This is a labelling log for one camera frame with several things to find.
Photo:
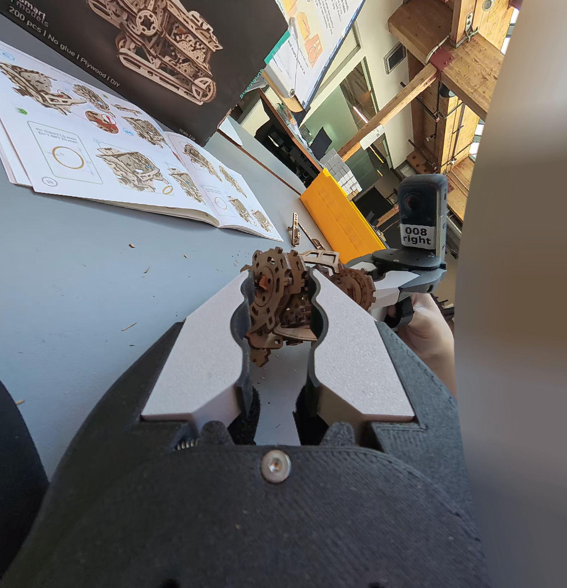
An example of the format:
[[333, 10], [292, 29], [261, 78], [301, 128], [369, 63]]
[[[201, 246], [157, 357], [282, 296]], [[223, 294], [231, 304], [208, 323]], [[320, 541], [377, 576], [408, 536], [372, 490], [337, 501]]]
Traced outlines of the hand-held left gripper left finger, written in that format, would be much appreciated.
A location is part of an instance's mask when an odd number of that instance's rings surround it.
[[231, 425], [249, 416], [250, 304], [254, 274], [238, 274], [185, 320], [141, 416], [182, 421], [194, 430], [208, 422]]

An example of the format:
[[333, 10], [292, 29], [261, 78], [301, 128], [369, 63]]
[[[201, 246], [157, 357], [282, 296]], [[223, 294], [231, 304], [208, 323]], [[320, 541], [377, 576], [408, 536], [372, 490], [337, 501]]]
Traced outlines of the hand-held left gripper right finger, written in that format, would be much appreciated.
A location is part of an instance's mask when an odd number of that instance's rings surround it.
[[317, 270], [309, 270], [312, 328], [308, 383], [316, 416], [362, 428], [369, 422], [409, 423], [414, 410], [379, 323]]

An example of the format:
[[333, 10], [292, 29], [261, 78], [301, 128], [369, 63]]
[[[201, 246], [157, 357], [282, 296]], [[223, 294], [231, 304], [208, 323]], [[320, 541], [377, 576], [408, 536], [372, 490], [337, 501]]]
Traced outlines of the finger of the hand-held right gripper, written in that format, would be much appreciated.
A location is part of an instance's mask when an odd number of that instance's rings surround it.
[[370, 277], [383, 277], [384, 271], [380, 269], [380, 265], [372, 257], [362, 257], [351, 260], [347, 263], [347, 269], [362, 270]]
[[396, 304], [399, 297], [399, 287], [403, 284], [403, 272], [391, 270], [374, 282], [375, 300], [368, 309], [374, 320], [382, 322], [387, 315], [387, 308]]

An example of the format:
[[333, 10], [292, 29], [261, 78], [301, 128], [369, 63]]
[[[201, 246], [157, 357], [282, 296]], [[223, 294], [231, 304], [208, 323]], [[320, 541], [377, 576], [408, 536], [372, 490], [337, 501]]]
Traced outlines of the brown wooden gear model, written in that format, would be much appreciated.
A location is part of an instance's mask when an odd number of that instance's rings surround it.
[[256, 251], [252, 264], [242, 270], [252, 270], [255, 276], [255, 299], [250, 304], [251, 327], [246, 339], [250, 359], [258, 367], [267, 363], [274, 349], [316, 341], [310, 328], [309, 269], [318, 270], [364, 310], [373, 305], [373, 279], [364, 269], [346, 268], [337, 252], [284, 252], [280, 247]]

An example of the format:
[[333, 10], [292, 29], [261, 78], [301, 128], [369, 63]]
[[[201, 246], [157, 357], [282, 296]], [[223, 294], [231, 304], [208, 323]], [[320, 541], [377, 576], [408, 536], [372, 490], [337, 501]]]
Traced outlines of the grey desk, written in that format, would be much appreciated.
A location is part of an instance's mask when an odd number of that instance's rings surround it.
[[0, 160], [0, 380], [46, 476], [105, 392], [176, 322], [239, 276], [256, 250], [292, 246], [301, 183], [237, 123], [206, 150], [243, 175], [282, 243], [203, 222], [39, 195]]

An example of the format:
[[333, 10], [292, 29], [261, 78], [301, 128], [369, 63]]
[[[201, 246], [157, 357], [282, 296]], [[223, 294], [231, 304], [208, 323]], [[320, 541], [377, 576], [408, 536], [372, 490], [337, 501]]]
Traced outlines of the person's right hand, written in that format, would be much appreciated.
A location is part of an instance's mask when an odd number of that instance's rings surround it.
[[457, 396], [454, 336], [430, 294], [413, 293], [410, 299], [413, 317], [397, 335]]

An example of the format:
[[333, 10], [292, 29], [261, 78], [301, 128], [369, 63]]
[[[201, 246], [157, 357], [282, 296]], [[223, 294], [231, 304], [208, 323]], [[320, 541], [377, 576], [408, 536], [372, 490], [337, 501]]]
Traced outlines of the yellow plastic bin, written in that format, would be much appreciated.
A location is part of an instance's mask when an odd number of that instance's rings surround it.
[[317, 175], [300, 200], [343, 264], [386, 248], [327, 169]]

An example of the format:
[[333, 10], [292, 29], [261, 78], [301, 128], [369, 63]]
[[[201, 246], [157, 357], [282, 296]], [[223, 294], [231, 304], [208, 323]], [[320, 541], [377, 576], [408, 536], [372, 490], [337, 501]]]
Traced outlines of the small wooden strip part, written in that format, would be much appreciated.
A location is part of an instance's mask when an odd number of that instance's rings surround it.
[[325, 250], [322, 242], [316, 238], [311, 237], [308, 231], [300, 223], [297, 212], [293, 213], [292, 225], [287, 227], [287, 231], [290, 233], [290, 239], [293, 247], [299, 247], [301, 244], [302, 235], [305, 235], [311, 243], [313, 249], [318, 251]]

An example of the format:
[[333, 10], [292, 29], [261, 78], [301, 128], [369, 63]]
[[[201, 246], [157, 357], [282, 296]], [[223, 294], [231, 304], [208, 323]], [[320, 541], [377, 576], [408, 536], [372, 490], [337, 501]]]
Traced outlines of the stack of white boxes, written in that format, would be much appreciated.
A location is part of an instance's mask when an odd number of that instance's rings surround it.
[[337, 151], [330, 149], [320, 160], [321, 165], [326, 169], [339, 186], [344, 190], [347, 198], [352, 200], [361, 192], [361, 185], [357, 181], [350, 167], [338, 155]]

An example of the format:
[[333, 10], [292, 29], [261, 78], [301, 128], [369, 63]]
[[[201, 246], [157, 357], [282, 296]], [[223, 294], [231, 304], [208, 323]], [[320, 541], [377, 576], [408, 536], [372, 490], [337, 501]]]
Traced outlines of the printed poster board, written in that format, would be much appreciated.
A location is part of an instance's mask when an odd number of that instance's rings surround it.
[[264, 73], [280, 95], [308, 109], [364, 1], [275, 1], [287, 32]]

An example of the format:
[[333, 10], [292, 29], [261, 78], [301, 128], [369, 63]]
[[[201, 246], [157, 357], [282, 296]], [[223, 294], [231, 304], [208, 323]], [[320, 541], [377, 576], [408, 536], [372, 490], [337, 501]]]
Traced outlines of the open instruction booklet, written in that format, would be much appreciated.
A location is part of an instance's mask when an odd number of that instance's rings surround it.
[[1, 40], [0, 158], [11, 183], [36, 193], [283, 241], [240, 173], [134, 104]]

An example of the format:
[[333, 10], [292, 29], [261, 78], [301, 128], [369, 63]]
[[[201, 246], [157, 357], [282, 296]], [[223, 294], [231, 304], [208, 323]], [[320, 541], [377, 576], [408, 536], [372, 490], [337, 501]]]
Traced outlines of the black model kit box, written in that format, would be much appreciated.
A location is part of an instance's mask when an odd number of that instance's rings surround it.
[[202, 146], [288, 33], [276, 1], [0, 1], [0, 14]]

